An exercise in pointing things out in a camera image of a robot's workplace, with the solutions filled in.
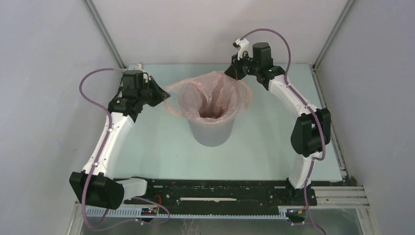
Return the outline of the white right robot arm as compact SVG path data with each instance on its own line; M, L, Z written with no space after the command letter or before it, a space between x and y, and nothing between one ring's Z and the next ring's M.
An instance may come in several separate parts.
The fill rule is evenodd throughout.
M288 177L291 187L284 192L285 200L296 205L304 199L302 188L311 183L314 163L325 159L326 145L330 143L331 114L327 108L313 105L295 88L288 70L274 65L268 43L254 44L252 56L248 54L249 45L246 39L237 39L233 43L238 52L232 56L225 74L235 80L255 76L257 82L275 95L296 118L290 142L297 156Z

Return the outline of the pink plastic trash bag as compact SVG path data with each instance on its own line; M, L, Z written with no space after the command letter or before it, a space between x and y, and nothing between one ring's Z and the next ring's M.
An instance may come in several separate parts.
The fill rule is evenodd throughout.
M165 88L178 96L178 109L164 101L170 113L202 126L214 126L235 119L249 108L253 93L242 80L234 80L222 71L188 78Z

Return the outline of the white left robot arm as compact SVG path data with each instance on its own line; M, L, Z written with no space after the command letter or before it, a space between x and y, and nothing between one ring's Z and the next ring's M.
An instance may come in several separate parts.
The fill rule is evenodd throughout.
M116 210L125 200L134 197L149 204L154 200L155 191L147 186L145 179L133 177L116 181L114 170L123 143L143 107L156 107L170 98L170 94L144 70L122 70L118 94L104 107L83 92L86 78L97 72L92 71L81 80L79 92L86 101L105 112L106 121L92 155L81 171L71 174L69 183L84 208Z

